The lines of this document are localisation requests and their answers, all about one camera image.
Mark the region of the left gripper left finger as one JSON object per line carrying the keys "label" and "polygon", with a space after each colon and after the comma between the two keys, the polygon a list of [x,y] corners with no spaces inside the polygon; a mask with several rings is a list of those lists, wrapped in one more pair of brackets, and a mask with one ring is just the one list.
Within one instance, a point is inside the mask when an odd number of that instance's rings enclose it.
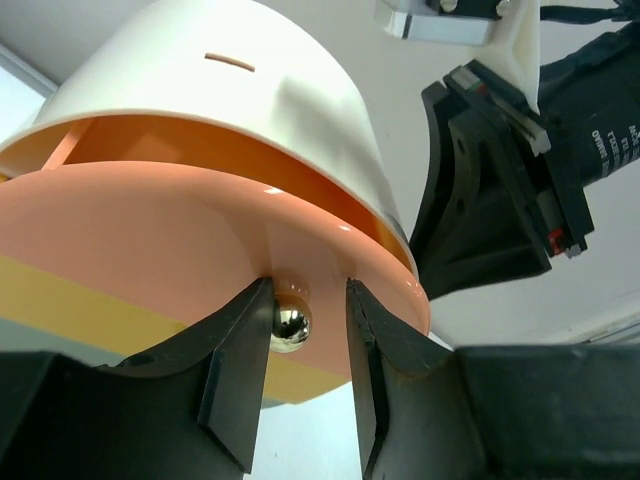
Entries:
{"label": "left gripper left finger", "polygon": [[125,359],[1,357],[5,479],[240,479],[253,465],[275,316],[262,278]]}

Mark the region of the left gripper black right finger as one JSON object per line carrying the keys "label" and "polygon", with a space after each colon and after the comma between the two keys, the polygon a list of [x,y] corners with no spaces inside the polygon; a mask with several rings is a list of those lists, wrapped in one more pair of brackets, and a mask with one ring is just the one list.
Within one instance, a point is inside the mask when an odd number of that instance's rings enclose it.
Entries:
{"label": "left gripper black right finger", "polygon": [[449,350],[346,284],[366,479],[635,479],[635,345]]}

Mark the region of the orange drawer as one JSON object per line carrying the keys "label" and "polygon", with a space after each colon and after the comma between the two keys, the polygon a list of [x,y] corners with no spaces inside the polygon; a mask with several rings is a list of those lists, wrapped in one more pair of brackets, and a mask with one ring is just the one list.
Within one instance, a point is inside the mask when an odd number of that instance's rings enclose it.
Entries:
{"label": "orange drawer", "polygon": [[51,273],[185,325],[259,277],[310,318],[274,353],[350,380],[345,284],[362,281],[383,306],[426,332],[428,299],[415,269],[355,226],[251,178],[151,161],[69,163],[67,135],[45,166],[1,172],[1,258]]}

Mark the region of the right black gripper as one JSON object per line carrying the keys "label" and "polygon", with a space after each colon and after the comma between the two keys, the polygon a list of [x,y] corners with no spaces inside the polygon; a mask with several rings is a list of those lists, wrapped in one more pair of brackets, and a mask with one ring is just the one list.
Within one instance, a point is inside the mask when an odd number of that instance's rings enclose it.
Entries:
{"label": "right black gripper", "polygon": [[410,250],[430,299],[587,248],[584,187],[639,158],[639,24],[540,69],[535,113],[477,60],[423,90],[429,170]]}

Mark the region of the round drawer organizer box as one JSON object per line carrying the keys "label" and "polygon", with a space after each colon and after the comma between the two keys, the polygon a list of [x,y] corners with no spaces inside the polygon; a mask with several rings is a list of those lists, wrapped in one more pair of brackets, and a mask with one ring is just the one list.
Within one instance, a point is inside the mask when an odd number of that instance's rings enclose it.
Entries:
{"label": "round drawer organizer box", "polygon": [[3,142],[1,172],[151,161],[251,178],[367,234],[405,267],[400,226],[365,102],[310,34],[255,1],[156,1],[107,40]]}

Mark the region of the yellow drawer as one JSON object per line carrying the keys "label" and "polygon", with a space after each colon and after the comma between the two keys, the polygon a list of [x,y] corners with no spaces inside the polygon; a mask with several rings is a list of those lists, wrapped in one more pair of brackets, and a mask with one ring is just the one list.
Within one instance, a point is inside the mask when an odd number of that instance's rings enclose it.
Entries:
{"label": "yellow drawer", "polygon": [[[166,316],[80,286],[9,257],[1,258],[1,318],[21,326],[127,357],[185,329]],[[302,403],[349,381],[297,361],[269,355],[264,395]]]}

